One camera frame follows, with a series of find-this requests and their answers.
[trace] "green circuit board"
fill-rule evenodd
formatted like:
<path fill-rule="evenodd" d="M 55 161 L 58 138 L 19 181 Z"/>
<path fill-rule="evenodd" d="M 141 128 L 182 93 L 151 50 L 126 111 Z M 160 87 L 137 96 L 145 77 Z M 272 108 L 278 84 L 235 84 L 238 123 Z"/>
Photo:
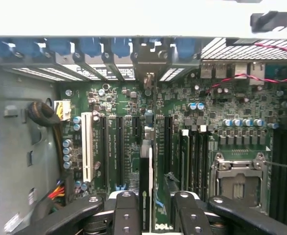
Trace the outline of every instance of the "green circuit board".
<path fill-rule="evenodd" d="M 287 67 L 284 67 L 284 73 L 277 75 L 279 66 L 270 65 L 266 67 L 265 76 L 272 79 L 287 78 Z M 139 159 L 140 159 L 140 140 L 144 138 L 142 132 L 140 137 L 133 136 L 132 118 L 138 117 L 140 126 L 144 130 L 145 112 L 152 110 L 154 112 L 154 129 L 156 131 L 157 156 L 154 159 L 155 166 L 155 185 L 154 185 L 154 211 L 153 217 L 156 230 L 170 228 L 170 222 L 167 216 L 164 203 L 166 195 L 164 192 L 164 174 L 169 171 L 175 177 L 179 178 L 182 169 L 182 158 L 187 152 L 193 152 L 189 149 L 190 142 L 195 141 L 194 145 L 207 145 L 207 151 L 202 148 L 199 151 L 206 155 L 206 165 L 202 177 L 205 177 L 207 186 L 210 187 L 210 168 L 217 154 L 222 154 L 225 160 L 230 161 L 252 161 L 262 153 L 264 157 L 271 161 L 272 155 L 272 137 L 273 132 L 267 125 L 262 127 L 252 126 L 227 126 L 225 120 L 235 119 L 260 119 L 264 123 L 277 123 L 280 118 L 287 117 L 286 112 L 279 112 L 282 99 L 287 99 L 287 86 L 284 87 L 285 95 L 283 98 L 277 96 L 277 92 L 282 90 L 280 85 L 265 83 L 261 90 L 257 86 L 251 86 L 249 79 L 234 79 L 230 82 L 222 83 L 217 89 L 211 90 L 212 85 L 220 82 L 220 79 L 200 78 L 200 70 L 193 72 L 195 77 L 187 76 L 181 78 L 175 83 L 160 83 L 154 92 L 157 94 L 151 96 L 144 95 L 142 84 L 138 82 L 92 82 L 92 83 L 64 83 L 60 87 L 61 99 L 70 100 L 71 117 L 80 116 L 83 112 L 97 111 L 100 117 L 105 118 L 107 134 L 102 136 L 102 121 L 93 126 L 93 159 L 94 163 L 100 163 L 108 168 L 100 167 L 94 173 L 93 181 L 89 185 L 89 190 L 78 193 L 77 197 L 88 193 L 98 193 L 107 197 L 120 180 L 119 174 L 122 174 L 122 180 L 127 188 L 136 191 L 138 189 Z M 108 84 L 104 94 L 101 94 L 103 85 Z M 66 90 L 72 91 L 72 96 L 66 95 Z M 203 104 L 203 109 L 191 110 L 190 104 Z M 123 122 L 123 140 L 121 141 L 116 130 L 120 128 L 118 122 L 122 117 Z M 210 133 L 206 139 L 202 137 L 184 137 L 183 130 L 199 131 L 201 126 L 206 126 L 205 131 Z M 73 129 L 73 123 L 64 123 L 64 140 L 71 139 L 74 142 L 72 151 L 72 168 L 79 171 L 82 168 L 82 147 L 79 141 L 77 131 Z M 170 135 L 170 144 L 168 145 L 168 136 Z M 232 137 L 243 137 L 242 145 L 232 143 Z M 122 169 L 118 169 L 120 161 L 118 152 L 120 144 L 123 144 L 122 151 Z M 109 151 L 103 155 L 103 149 L 109 145 Z M 270 172 L 266 176 L 270 181 Z M 186 190 L 194 190 L 193 187 L 187 187 Z M 210 190 L 203 192 L 203 197 L 210 195 Z M 266 187 L 266 201 L 269 203 L 270 183 Z"/>

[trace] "ventilation grille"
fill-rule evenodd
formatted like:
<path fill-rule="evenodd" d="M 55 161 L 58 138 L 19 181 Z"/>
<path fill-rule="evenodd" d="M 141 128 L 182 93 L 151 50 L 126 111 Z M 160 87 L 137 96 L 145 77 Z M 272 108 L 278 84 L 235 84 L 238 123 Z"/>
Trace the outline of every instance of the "ventilation grille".
<path fill-rule="evenodd" d="M 287 40 L 259 40 L 255 43 L 285 47 Z M 203 50 L 203 60 L 287 60 L 287 52 L 278 48 L 226 46 L 225 38 L 215 38 Z"/>

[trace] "black latch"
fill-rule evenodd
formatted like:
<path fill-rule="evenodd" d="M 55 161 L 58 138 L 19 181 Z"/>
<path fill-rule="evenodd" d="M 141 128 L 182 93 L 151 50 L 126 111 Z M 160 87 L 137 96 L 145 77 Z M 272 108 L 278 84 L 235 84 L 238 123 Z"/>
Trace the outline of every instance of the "black latch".
<path fill-rule="evenodd" d="M 250 26 L 253 33 L 272 32 L 276 28 L 282 30 L 287 27 L 287 12 L 254 13 L 250 18 Z"/>

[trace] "motherboard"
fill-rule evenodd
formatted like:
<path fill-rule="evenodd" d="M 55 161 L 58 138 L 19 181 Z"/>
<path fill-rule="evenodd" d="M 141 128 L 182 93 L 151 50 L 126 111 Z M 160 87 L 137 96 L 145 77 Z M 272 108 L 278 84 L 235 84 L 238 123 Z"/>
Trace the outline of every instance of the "motherboard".
<path fill-rule="evenodd" d="M 63 122 L 64 168 L 74 171 L 76 198 L 138 193 L 141 143 L 149 139 L 153 229 L 171 228 L 169 178 L 203 201 L 224 195 L 268 214 L 273 168 L 264 162 L 273 161 L 274 131 L 287 130 L 287 83 L 264 77 L 286 79 L 287 65 L 262 66 L 262 80 L 224 81 L 234 75 L 232 64 L 202 64 L 151 91 L 137 81 L 61 83 L 61 100 L 71 109 Z"/>

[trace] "white pci slot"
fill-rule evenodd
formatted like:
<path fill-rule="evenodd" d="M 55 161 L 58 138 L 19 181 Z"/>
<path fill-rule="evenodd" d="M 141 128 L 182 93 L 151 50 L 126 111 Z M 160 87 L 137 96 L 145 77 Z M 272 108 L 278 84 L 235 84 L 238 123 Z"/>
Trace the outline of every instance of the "white pci slot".
<path fill-rule="evenodd" d="M 81 113 L 81 132 L 83 143 L 83 178 L 84 182 L 91 182 L 93 179 L 92 113 Z"/>

